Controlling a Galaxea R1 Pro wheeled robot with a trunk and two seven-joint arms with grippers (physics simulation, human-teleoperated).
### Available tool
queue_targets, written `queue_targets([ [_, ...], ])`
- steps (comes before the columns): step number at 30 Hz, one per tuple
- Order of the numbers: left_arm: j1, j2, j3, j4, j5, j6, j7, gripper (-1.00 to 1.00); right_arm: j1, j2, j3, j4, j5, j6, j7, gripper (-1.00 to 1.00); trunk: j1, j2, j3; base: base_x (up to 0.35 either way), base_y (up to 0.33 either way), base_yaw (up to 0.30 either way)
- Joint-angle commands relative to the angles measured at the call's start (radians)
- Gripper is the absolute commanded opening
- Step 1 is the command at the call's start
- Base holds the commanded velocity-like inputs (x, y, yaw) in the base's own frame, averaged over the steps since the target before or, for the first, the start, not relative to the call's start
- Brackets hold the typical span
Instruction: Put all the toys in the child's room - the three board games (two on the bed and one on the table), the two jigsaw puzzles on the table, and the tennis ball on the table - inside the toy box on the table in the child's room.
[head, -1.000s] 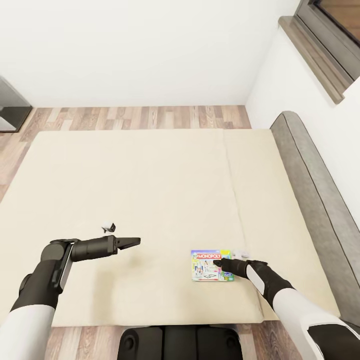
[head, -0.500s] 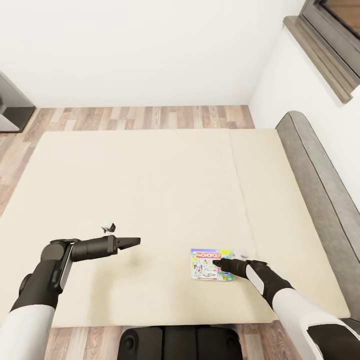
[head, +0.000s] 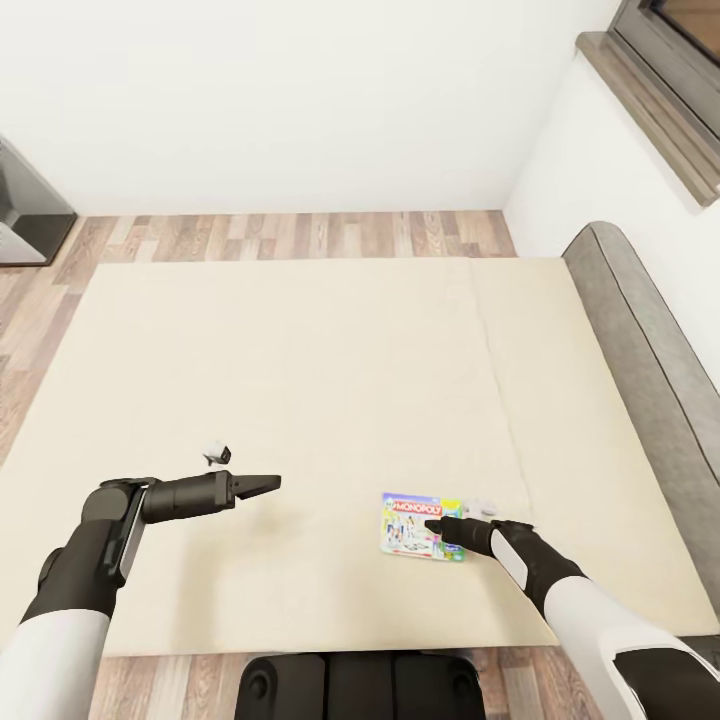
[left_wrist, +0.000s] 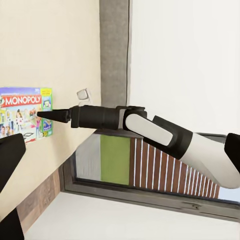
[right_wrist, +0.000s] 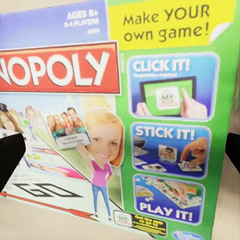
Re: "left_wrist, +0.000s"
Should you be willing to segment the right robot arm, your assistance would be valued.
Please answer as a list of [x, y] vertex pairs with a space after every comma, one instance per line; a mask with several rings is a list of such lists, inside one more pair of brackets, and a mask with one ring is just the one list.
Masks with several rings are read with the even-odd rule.
[[118, 130], [120, 110], [125, 109], [123, 130], [143, 136], [143, 141], [192, 167], [226, 189], [240, 188], [240, 173], [224, 151], [225, 143], [208, 139], [158, 115], [147, 118], [143, 106], [109, 108], [93, 105], [88, 88], [76, 93], [81, 101], [69, 109], [38, 111], [37, 116], [68, 123], [71, 128]]

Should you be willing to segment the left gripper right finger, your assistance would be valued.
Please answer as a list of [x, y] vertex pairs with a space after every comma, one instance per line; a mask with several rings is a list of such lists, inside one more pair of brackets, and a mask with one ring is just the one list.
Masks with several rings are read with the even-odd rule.
[[240, 173], [240, 135], [229, 133], [226, 136], [224, 151]]

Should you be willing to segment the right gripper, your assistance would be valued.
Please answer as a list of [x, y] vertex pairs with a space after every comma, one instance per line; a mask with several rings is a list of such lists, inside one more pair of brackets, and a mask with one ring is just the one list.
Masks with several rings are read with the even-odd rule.
[[53, 121], [68, 123], [71, 128], [103, 129], [105, 107], [96, 105], [73, 106], [69, 109], [53, 109], [52, 111], [38, 111], [37, 116]]

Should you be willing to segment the board game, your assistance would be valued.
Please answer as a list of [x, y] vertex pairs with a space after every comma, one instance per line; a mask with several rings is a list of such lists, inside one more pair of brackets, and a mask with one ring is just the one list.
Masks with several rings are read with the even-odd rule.
[[22, 133], [25, 144], [53, 135], [53, 120], [37, 112], [53, 111], [52, 88], [0, 86], [0, 139]]

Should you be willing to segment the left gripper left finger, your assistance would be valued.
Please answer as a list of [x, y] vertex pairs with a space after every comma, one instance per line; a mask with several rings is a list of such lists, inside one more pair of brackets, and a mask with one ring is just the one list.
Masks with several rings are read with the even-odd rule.
[[26, 153], [22, 133], [0, 138], [0, 193]]

